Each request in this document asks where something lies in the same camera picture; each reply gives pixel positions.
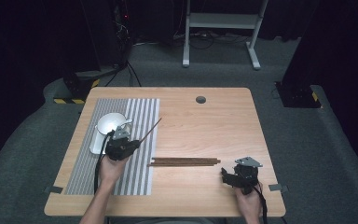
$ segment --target white metal frame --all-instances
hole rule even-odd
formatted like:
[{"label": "white metal frame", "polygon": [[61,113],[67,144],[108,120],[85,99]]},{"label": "white metal frame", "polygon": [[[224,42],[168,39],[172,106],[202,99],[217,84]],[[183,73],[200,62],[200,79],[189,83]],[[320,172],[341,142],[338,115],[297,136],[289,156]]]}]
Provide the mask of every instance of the white metal frame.
[{"label": "white metal frame", "polygon": [[261,23],[264,18],[267,3],[269,0],[262,0],[261,8],[256,15],[244,14],[217,14],[217,13],[191,13],[190,0],[187,0],[186,9],[186,34],[185,45],[183,51],[183,67],[190,66],[190,27],[204,28],[233,28],[233,29],[252,29],[252,40],[246,42],[246,48],[252,60],[253,68],[259,70],[260,62],[255,54],[255,41],[260,30]]}]

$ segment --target person's right hand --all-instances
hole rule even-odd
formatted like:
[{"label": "person's right hand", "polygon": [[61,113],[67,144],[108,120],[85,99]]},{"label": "person's right hand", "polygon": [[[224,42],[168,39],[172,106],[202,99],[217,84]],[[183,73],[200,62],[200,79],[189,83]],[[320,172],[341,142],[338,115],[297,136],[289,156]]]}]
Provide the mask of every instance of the person's right hand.
[{"label": "person's right hand", "polygon": [[[256,185],[255,188],[261,192],[263,185],[261,183],[259,185]],[[258,193],[253,189],[251,193],[243,195],[241,189],[234,187],[234,190],[237,195],[238,207],[247,224],[259,224],[262,206]]]}]

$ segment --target gray carpet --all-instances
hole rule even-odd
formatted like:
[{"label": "gray carpet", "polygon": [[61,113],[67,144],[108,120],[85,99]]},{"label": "gray carpet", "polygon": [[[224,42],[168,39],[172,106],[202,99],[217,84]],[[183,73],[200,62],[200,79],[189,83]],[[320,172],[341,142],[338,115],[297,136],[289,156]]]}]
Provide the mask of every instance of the gray carpet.
[{"label": "gray carpet", "polygon": [[[285,108],[274,81],[282,80],[297,41],[259,39],[261,70],[253,70],[243,43],[191,49],[161,45],[132,48],[130,63],[144,87],[246,87],[254,96],[278,181],[287,223],[358,223],[358,159],[342,132],[322,87],[312,86],[324,108]],[[201,47],[204,42],[192,41]],[[111,77],[104,77],[100,86]],[[127,69],[109,86],[129,86]],[[45,88],[46,103],[7,139],[0,152],[0,223],[77,223],[79,217],[48,217],[45,188],[53,184],[82,105],[55,105],[62,81]],[[243,223],[239,218],[232,223]],[[269,223],[283,223],[270,218]]]}]

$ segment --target person's left hand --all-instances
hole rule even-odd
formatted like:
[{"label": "person's left hand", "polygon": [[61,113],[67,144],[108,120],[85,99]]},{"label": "person's left hand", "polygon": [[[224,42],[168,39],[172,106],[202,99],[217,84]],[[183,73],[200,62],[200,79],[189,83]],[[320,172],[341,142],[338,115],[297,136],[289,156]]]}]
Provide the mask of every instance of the person's left hand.
[{"label": "person's left hand", "polygon": [[101,161],[100,178],[101,185],[113,187],[121,177],[129,157],[122,161],[112,161],[109,157],[104,156]]}]

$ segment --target table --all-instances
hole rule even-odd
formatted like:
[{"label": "table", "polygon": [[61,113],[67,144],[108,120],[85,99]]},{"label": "table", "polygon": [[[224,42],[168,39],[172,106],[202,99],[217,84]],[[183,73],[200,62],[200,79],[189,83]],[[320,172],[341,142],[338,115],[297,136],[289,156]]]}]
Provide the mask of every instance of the table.
[{"label": "table", "polygon": [[252,66],[254,70],[261,68],[260,62],[255,54],[255,41],[257,40],[258,32],[264,18],[264,12],[267,8],[269,0],[262,0],[262,4],[258,14],[244,15],[244,14],[221,14],[221,13],[192,13],[190,11],[190,0],[187,0],[186,8],[186,33],[185,44],[183,50],[183,67],[190,66],[190,27],[204,27],[204,28],[232,28],[232,29],[250,29],[254,30],[252,40],[246,42],[249,56],[251,57]]},{"label": "table", "polygon": [[[198,96],[206,99],[196,102]],[[224,167],[234,173],[235,160],[251,156],[264,166],[259,180],[269,217],[282,217],[285,207],[251,92],[246,88],[94,88],[90,91],[54,186],[65,190],[82,139],[99,98],[159,98],[157,157],[213,157],[215,166],[154,167],[151,195],[112,195],[107,216],[239,217],[231,186],[222,183]],[[92,195],[51,192],[48,216],[82,216]]]}]

